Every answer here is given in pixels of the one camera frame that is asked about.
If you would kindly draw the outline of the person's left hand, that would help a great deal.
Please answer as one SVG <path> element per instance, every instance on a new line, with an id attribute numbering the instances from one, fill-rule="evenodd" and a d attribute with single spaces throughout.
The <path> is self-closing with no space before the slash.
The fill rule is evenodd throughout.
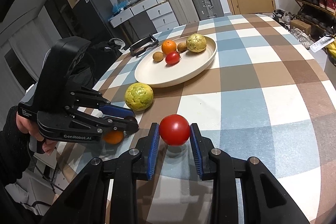
<path id="1" fill-rule="evenodd" d="M 16 123 L 20 132 L 24 134 L 30 134 L 37 141 L 42 141 L 42 150 L 47 155 L 51 155 L 57 145 L 57 141 L 44 139 L 44 137 L 40 134 L 38 125 L 35 122 L 32 122 L 26 118 L 21 117 L 19 114 L 16 114 Z"/>

